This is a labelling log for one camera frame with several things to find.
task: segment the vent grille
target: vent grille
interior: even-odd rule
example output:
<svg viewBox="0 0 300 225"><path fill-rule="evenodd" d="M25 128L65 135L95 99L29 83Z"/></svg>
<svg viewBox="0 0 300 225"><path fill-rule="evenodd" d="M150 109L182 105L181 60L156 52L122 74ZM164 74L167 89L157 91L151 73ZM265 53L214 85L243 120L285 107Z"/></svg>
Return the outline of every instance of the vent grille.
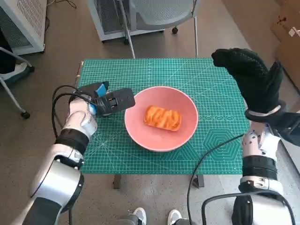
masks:
<svg viewBox="0 0 300 225"><path fill-rule="evenodd" d="M123 19L119 5L119 1L115 1L117 12L115 9L114 0L94 0L99 19L102 24L104 34L111 34L123 31ZM127 8L128 1L124 1L124 7ZM130 22L127 17L127 25L130 28Z"/></svg>
<svg viewBox="0 0 300 225"><path fill-rule="evenodd" d="M18 0L17 6L32 28L41 38L43 29L44 9L39 0Z"/></svg>
<svg viewBox="0 0 300 225"><path fill-rule="evenodd" d="M11 48L32 46L27 38L18 29L15 23L9 18L5 11L0 7L1 30Z"/></svg>

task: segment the floor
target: floor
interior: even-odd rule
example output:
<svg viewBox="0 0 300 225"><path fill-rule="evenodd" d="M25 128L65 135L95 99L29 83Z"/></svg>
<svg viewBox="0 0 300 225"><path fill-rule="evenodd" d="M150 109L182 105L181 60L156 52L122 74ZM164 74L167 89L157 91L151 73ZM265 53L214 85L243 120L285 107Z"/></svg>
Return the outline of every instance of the floor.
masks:
<svg viewBox="0 0 300 225"><path fill-rule="evenodd" d="M2 202L5 203L5 207L0 210L1 224L9 224L25 206L28 201L28 186L48 147L53 144L50 121L53 90L62 84L74 84L79 63L85 58L131 58L130 49L124 46L122 40L102 44L85 1L74 2L77 10L65 3L48 8L51 24L46 32L46 52L26 56L36 67L36 71L11 86L17 99L31 113L31 118L22 120L7 94L0 90L0 108L5 108L0 111L0 192L3 193ZM274 0L254 0L250 1L251 4L245 3L246 5L241 3L245 1L236 2L239 4L229 0L202 0L197 17L199 57L209 57L218 48L251 47L270 65L273 60L271 52L278 43L269 32L267 22L255 20L259 19L260 14L270 19L278 5ZM269 10L254 13L254 25L245 20L245 12L239 11L256 11L263 7ZM171 34L171 30L166 30L164 34L134 37L136 57L193 57L192 30L193 22L189 21L179 26L176 36ZM257 35L262 35L263 38L256 38ZM280 96L289 105L298 98L292 88L289 80L285 79ZM66 116L66 101L58 105L58 113L61 117ZM296 221L300 224L300 206L296 197L300 196L300 179L281 147L277 155L279 179L285 188L286 198L293 206ZM204 179L205 188L191 191L191 213L198 224L201 224L202 202L213 195L238 191L240 176L210 175ZM114 190L112 175L86 174L84 189L73 210L73 222L75 225L111 224L116 217L139 206L146 209L148 224L166 224L167 214L174 208L179 209L186 217L188 180L189 176L130 175L124 176L122 189ZM230 224L232 208L233 199L211 203L207 208L209 224ZM67 223L68 216L63 214L59 225Z"/></svg>

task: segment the black glove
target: black glove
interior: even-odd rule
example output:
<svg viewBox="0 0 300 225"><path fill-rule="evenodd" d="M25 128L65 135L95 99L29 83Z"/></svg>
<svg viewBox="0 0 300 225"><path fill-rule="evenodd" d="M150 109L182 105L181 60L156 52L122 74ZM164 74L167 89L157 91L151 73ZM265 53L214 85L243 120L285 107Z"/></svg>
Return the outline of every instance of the black glove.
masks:
<svg viewBox="0 0 300 225"><path fill-rule="evenodd" d="M212 55L216 67L224 67L238 84L249 110L267 113L279 105L281 65L274 62L268 71L263 60L248 49L217 49Z"/></svg>

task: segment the blue gripper part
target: blue gripper part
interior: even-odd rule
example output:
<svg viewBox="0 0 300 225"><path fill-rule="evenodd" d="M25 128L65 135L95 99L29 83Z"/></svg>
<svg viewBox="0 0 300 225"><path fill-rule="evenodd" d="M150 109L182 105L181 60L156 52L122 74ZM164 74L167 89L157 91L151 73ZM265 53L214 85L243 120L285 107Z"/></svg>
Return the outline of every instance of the blue gripper part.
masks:
<svg viewBox="0 0 300 225"><path fill-rule="evenodd" d="M106 94L106 88L104 86L104 84L101 84L101 86L96 90L97 94L99 97L102 97ZM96 115L96 107L92 104L90 104L90 113L92 113L93 115Z"/></svg>

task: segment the table leg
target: table leg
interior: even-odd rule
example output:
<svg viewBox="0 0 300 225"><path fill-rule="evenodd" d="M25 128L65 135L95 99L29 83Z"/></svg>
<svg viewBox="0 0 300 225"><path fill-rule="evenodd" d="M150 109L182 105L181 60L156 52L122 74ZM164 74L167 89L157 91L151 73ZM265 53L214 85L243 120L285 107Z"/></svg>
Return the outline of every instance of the table leg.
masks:
<svg viewBox="0 0 300 225"><path fill-rule="evenodd" d="M121 174L115 174L113 179L113 189L121 188Z"/></svg>
<svg viewBox="0 0 300 225"><path fill-rule="evenodd" d="M203 188L204 187L204 177L202 174L196 175L193 180L193 185L196 188Z"/></svg>

